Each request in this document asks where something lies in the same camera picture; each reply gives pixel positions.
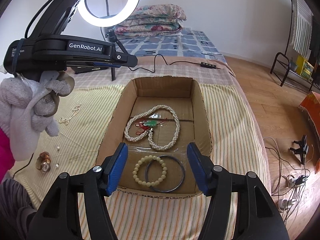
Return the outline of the pink sleeve forearm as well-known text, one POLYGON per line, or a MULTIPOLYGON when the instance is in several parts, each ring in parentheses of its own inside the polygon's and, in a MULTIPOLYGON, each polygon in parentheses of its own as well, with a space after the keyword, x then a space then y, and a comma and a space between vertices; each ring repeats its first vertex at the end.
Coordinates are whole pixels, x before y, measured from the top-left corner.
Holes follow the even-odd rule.
POLYGON ((10 149, 10 139, 0 129, 0 180, 14 166, 15 159, 10 149))

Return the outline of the left hand white glove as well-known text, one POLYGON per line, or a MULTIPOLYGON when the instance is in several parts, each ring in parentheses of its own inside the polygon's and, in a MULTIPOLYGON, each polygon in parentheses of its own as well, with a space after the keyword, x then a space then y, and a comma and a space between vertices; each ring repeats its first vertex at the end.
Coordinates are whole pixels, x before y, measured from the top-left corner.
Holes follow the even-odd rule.
POLYGON ((71 76, 56 71, 42 73, 39 82, 22 76, 1 82, 1 132, 15 161, 31 157, 42 132, 59 135, 54 115, 60 98, 71 94, 74 86, 71 76))

